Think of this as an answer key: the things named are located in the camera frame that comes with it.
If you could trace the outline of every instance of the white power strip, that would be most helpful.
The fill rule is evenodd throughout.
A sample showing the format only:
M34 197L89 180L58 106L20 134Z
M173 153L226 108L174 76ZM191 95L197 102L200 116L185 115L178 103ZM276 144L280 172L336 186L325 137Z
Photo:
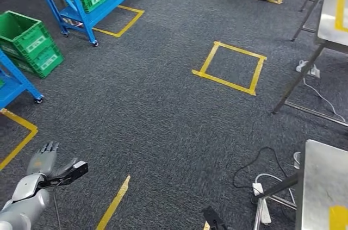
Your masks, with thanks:
M255 196L263 193L262 185L260 183L252 183L252 187ZM266 200L263 200L261 210L261 223L266 225L271 222L272 220L269 215L269 208L267 207L267 203Z

